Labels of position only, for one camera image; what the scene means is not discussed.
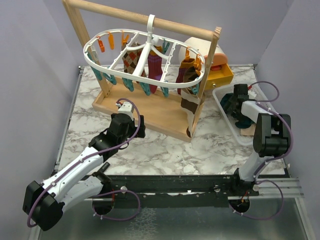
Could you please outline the white plastic basket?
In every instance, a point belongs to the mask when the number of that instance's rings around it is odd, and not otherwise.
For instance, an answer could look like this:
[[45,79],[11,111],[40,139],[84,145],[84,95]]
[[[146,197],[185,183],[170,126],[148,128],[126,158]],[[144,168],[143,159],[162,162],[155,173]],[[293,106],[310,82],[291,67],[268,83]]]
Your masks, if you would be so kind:
[[263,111],[256,102],[270,106],[261,88],[249,83],[229,84],[214,89],[212,95],[237,143],[251,146],[258,114]]

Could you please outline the maroon striped sock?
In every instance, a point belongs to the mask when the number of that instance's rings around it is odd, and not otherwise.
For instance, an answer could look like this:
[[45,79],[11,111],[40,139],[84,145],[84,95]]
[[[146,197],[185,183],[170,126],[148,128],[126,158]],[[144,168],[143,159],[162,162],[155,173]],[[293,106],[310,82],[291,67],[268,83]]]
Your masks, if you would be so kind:
[[176,78],[176,83],[182,83],[184,80],[184,75],[186,73],[186,71],[194,66],[194,62],[195,59],[194,58],[188,58],[188,59],[184,59],[181,63],[180,63],[180,67],[178,70],[178,76]]
[[150,79],[159,81],[163,74],[162,71],[162,58],[158,56],[153,50],[148,55],[148,77]]

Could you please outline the white oval clip hanger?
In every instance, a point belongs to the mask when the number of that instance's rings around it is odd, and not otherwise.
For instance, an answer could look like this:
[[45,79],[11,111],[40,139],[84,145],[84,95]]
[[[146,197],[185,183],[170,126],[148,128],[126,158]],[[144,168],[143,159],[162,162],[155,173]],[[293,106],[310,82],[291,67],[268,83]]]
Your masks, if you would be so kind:
[[[164,36],[154,35],[153,30],[156,26],[156,20],[157,18],[151,14],[147,17],[146,22],[146,28],[147,32],[139,31],[139,30],[133,30],[133,29],[110,29],[103,32],[98,33],[95,37],[90,39],[83,47],[83,55],[85,61],[92,67],[93,69],[104,73],[107,76],[107,80],[111,82],[112,84],[115,84],[116,77],[126,78],[130,79],[135,82],[142,82],[147,83],[149,85],[158,86],[161,88],[175,88],[175,89],[183,89],[183,88],[191,88],[193,86],[199,86],[202,81],[206,81],[208,74],[206,73],[206,70],[204,70],[205,67],[205,58],[202,54],[200,54],[196,49],[188,46],[184,42],[166,38]],[[120,54],[113,60],[113,63],[109,67],[104,67],[99,65],[95,62],[95,59],[93,58],[93,55],[89,53],[90,48],[93,46],[93,44],[96,41],[100,41],[101,37],[104,35],[110,35],[113,33],[130,33],[133,34],[133,37],[131,38],[130,42],[124,47],[124,49],[120,52]],[[169,46],[171,47],[170,52],[168,55],[160,52],[156,49],[155,44],[158,43],[159,40],[162,40],[164,43],[169,43]],[[202,61],[202,70],[201,75],[191,81],[186,83],[172,83],[165,81],[166,75],[168,73],[168,68],[171,65],[171,59],[174,55],[174,52],[176,50],[176,46],[181,46],[186,49],[186,47],[189,47],[189,51],[193,52],[195,56],[198,54],[201,61]],[[137,66],[132,74],[121,72],[118,70],[115,70],[115,66],[118,64],[118,62],[122,59],[124,54],[129,51],[133,50],[139,50],[142,49],[139,61],[137,63]],[[164,70],[162,71],[162,76],[159,81],[150,79],[148,77],[142,77],[141,74],[143,70],[145,69],[145,65],[148,60],[148,56],[150,51],[154,51],[158,56],[160,56],[162,59],[166,60]]]

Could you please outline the beige brown striped sock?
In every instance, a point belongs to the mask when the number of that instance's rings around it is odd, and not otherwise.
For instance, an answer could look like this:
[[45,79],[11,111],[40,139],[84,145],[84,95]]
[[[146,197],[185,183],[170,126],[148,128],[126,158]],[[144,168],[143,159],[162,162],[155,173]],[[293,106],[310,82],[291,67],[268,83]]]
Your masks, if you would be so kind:
[[188,127],[186,133],[188,137],[191,138],[193,136],[193,122],[195,119],[195,113],[198,106],[202,104],[203,101],[198,97],[197,94],[193,94],[193,92],[187,88],[182,88],[180,91],[180,95],[180,106],[182,110],[187,114]]

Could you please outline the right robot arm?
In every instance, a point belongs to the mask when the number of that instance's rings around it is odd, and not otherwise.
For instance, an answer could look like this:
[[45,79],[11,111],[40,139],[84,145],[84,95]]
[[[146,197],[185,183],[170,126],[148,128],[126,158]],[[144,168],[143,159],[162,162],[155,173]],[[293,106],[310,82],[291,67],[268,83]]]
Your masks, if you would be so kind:
[[263,105],[263,100],[251,99],[247,84],[236,84],[220,104],[224,113],[236,120],[235,126],[245,129],[255,124],[253,153],[234,174],[229,189],[240,196],[256,179],[269,162],[286,157],[293,147],[291,116],[280,114]]

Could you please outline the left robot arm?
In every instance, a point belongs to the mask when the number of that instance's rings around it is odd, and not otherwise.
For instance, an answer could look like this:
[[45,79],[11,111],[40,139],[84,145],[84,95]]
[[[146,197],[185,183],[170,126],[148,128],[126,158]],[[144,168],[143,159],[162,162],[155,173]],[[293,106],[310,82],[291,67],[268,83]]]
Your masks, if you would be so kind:
[[135,122],[129,112],[114,113],[109,127],[92,138],[82,153],[66,167],[43,180],[32,181],[25,190],[22,210],[27,214],[27,226],[39,226],[47,231],[63,214],[77,203],[90,197],[114,196],[118,193],[137,194],[121,187],[114,189],[105,175],[107,160],[133,138],[144,138],[143,115]]

